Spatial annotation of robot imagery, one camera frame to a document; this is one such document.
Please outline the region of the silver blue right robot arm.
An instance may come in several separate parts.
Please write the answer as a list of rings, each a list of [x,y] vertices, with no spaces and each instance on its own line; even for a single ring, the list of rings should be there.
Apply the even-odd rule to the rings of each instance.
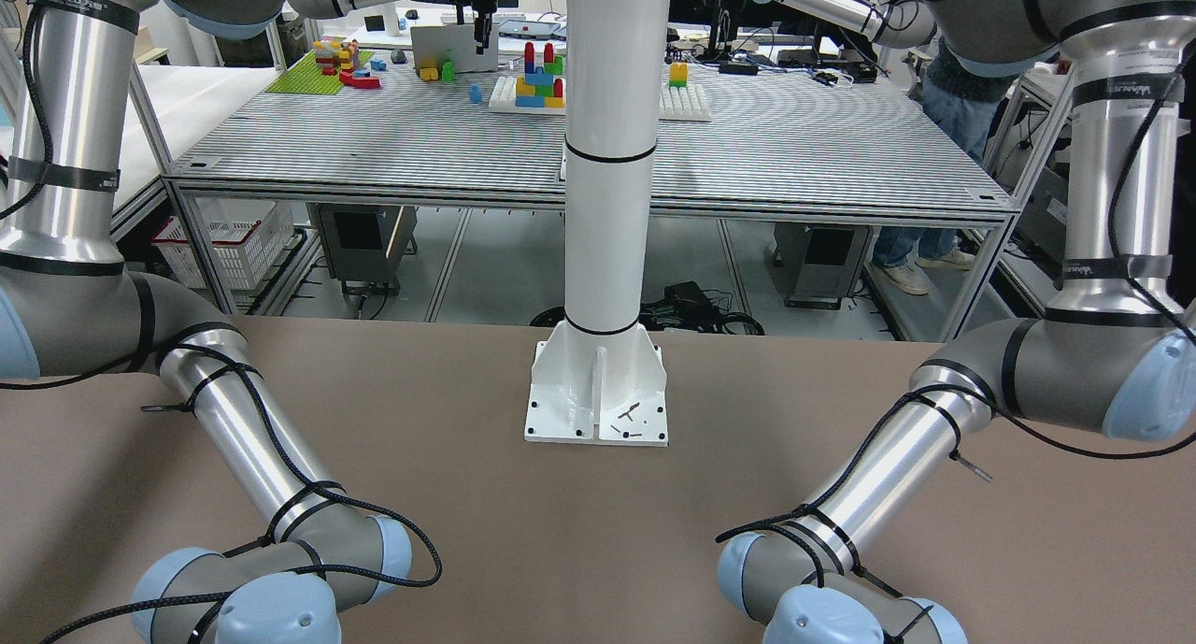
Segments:
[[[329,476],[248,360],[248,339],[191,290],[127,268],[111,239],[120,121],[138,23],[159,0],[29,0],[28,95],[7,162],[4,388],[153,373],[179,395],[266,517],[239,549],[179,549],[132,603],[45,636],[129,616],[146,643],[338,643],[338,615],[441,579],[431,537]],[[166,0],[214,34],[254,36],[285,0]]]

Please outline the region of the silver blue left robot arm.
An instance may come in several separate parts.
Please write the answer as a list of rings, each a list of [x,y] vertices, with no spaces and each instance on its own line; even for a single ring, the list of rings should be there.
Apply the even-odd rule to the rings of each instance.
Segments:
[[[1191,315],[1166,291],[1172,172],[1192,0],[916,0],[948,51],[1005,75],[1072,62],[1070,205],[1043,318],[945,344],[849,461],[794,511],[725,531],[724,597],[782,643],[962,643],[930,600],[875,579],[861,549],[962,439],[1005,417],[1166,441],[1192,413]]]

